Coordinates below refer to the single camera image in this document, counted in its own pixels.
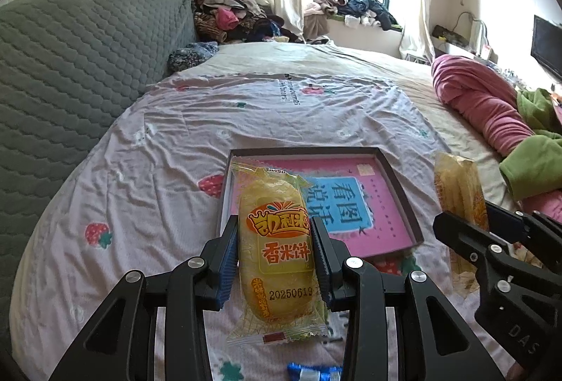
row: brand logo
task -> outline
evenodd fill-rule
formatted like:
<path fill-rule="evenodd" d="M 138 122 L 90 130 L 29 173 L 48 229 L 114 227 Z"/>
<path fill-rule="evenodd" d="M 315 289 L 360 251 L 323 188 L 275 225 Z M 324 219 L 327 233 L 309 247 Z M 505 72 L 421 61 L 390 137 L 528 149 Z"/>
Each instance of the brand logo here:
<path fill-rule="evenodd" d="M 530 335 L 525 335 L 526 332 L 521 333 L 521 327 L 515 324 L 511 330 L 509 331 L 509 336 L 518 339 L 517 342 L 523 346 L 527 352 L 531 355 L 535 354 L 537 350 L 540 348 L 540 344 L 533 342 L 530 339 Z"/>
<path fill-rule="evenodd" d="M 246 224 L 262 237 L 310 235 L 306 209 L 292 201 L 270 202 L 257 207 L 246 218 Z"/>

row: clear plastic wrapper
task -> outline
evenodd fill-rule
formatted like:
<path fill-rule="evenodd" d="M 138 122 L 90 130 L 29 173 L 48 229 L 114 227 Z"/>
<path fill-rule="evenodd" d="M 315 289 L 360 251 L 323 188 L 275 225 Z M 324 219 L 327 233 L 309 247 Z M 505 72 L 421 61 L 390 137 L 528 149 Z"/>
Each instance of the clear plastic wrapper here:
<path fill-rule="evenodd" d="M 233 160 L 240 186 L 238 259 L 246 300 L 229 343 L 286 342 L 327 334 L 314 270 L 306 180 Z"/>
<path fill-rule="evenodd" d="M 488 230 L 488 215 L 478 168 L 473 160 L 438 152 L 435 161 L 435 189 L 442 211 Z M 454 291 L 463 298 L 478 290 L 476 267 L 450 251 Z"/>

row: blue candy wrapper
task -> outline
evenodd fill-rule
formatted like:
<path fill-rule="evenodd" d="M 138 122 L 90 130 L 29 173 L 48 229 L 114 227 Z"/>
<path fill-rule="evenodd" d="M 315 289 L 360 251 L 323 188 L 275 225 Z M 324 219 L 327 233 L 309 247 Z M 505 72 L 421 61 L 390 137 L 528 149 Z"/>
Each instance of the blue candy wrapper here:
<path fill-rule="evenodd" d="M 287 365 L 290 381 L 339 381 L 342 367 L 308 366 L 291 362 Z"/>

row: pink bed sheet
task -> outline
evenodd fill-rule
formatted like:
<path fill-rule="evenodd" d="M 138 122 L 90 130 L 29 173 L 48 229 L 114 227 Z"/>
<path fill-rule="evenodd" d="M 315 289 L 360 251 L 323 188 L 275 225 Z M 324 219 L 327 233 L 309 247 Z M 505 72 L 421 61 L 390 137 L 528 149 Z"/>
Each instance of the pink bed sheet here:
<path fill-rule="evenodd" d="M 461 56 L 443 55 L 433 62 L 433 87 L 443 104 L 457 110 L 502 157 L 534 132 L 517 111 L 517 93 L 488 67 Z M 552 191 L 522 201 L 562 222 L 562 192 Z"/>

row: green garment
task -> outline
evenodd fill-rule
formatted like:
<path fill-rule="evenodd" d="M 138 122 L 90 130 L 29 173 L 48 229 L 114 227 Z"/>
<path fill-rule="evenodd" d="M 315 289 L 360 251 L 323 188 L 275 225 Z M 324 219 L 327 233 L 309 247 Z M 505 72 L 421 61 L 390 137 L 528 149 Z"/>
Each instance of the green garment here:
<path fill-rule="evenodd" d="M 562 139 L 562 126 L 546 89 L 517 93 L 517 111 L 535 134 Z"/>
<path fill-rule="evenodd" d="M 499 164 L 499 170 L 516 201 L 560 189 L 562 140 L 527 137 Z"/>
<path fill-rule="evenodd" d="M 519 92 L 517 110 L 536 135 L 517 145 L 499 170 L 520 201 L 562 188 L 562 126 L 546 89 Z"/>

